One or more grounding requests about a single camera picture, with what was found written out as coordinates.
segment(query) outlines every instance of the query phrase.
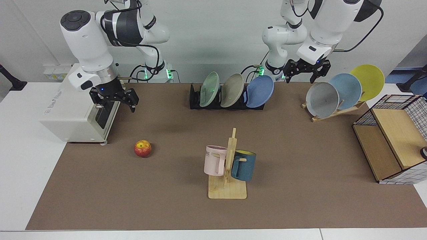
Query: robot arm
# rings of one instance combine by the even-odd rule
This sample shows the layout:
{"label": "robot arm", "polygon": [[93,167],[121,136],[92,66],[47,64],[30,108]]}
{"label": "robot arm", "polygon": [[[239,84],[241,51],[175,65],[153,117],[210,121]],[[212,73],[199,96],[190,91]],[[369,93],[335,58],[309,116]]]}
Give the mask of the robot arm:
{"label": "robot arm", "polygon": [[82,10],[71,11],[62,17],[61,30],[80,63],[80,67],[68,75],[70,83],[79,91],[91,88],[90,95],[95,104],[120,101],[134,112],[139,98],[133,88],[122,88],[113,57],[108,52],[94,14]]}
{"label": "robot arm", "polygon": [[[305,0],[283,0],[281,14],[287,21],[286,25],[270,26],[263,33],[263,40],[270,49],[265,68],[276,81],[284,76],[289,82],[292,76],[299,73],[313,73],[310,79],[313,83],[318,77],[325,76],[330,68],[326,58],[341,41],[343,33],[355,20],[364,2],[364,0],[314,1],[317,10],[316,13],[311,12],[311,15],[315,25],[309,34],[301,19],[307,9]],[[300,43],[302,45],[296,52],[300,59],[287,61],[287,52],[283,47]]]}
{"label": "robot arm", "polygon": [[123,10],[97,12],[96,20],[113,46],[136,47],[145,60],[147,77],[167,79],[166,62],[161,52],[151,44],[169,40],[166,26],[157,22],[148,0],[110,0],[123,3]]}

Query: plate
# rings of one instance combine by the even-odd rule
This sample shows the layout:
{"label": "plate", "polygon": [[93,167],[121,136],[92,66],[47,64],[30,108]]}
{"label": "plate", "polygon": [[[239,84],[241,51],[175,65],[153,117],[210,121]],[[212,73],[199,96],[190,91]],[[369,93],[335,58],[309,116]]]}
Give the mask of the plate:
{"label": "plate", "polygon": [[208,106],[215,99],[219,89],[219,76],[216,72],[210,73],[200,89],[200,106]]}
{"label": "plate", "polygon": [[246,88],[248,108],[257,108],[265,104],[274,91],[274,82],[270,76],[259,76],[252,80]]}
{"label": "plate", "polygon": [[362,85],[357,77],[349,73],[341,73],[333,77],[329,83],[338,91],[339,102],[344,102],[338,107],[345,110],[357,104],[362,95]]}
{"label": "plate", "polygon": [[245,81],[241,74],[232,75],[221,87],[221,107],[228,108],[235,104],[242,95]]}
{"label": "plate", "polygon": [[374,65],[360,65],[354,68],[351,72],[362,85],[363,96],[360,101],[368,101],[376,97],[382,91],[385,78],[384,74],[377,66]]}
{"label": "plate", "polygon": [[310,87],[305,98],[311,115],[325,118],[332,115],[339,104],[338,91],[328,82],[318,82]]}

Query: white appliance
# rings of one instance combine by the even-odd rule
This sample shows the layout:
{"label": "white appliance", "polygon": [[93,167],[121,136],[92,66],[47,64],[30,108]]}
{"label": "white appliance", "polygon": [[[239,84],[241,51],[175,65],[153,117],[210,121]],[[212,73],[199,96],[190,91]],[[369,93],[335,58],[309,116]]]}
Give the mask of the white appliance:
{"label": "white appliance", "polygon": [[[74,64],[70,73],[78,67]],[[95,105],[89,91],[77,91],[67,76],[39,121],[64,142],[106,142],[120,103]]]}

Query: white table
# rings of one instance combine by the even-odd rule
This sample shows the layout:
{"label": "white table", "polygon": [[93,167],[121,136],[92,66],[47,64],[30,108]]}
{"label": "white table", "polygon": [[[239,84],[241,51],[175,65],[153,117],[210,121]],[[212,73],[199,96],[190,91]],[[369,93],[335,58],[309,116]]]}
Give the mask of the white table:
{"label": "white table", "polygon": [[[271,240],[425,240],[427,228],[269,229],[197,231],[25,231],[65,143],[38,122],[59,83],[28,83],[0,102],[0,239],[271,239]],[[402,94],[387,84],[385,94]],[[427,182],[416,189],[427,205]]]}

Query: blue mug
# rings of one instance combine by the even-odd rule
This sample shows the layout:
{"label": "blue mug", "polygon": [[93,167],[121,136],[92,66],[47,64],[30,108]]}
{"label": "blue mug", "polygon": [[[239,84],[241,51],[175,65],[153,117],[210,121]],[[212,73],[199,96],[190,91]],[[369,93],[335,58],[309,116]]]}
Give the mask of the blue mug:
{"label": "blue mug", "polygon": [[256,157],[257,155],[253,152],[236,150],[231,176],[237,180],[250,181],[254,172]]}

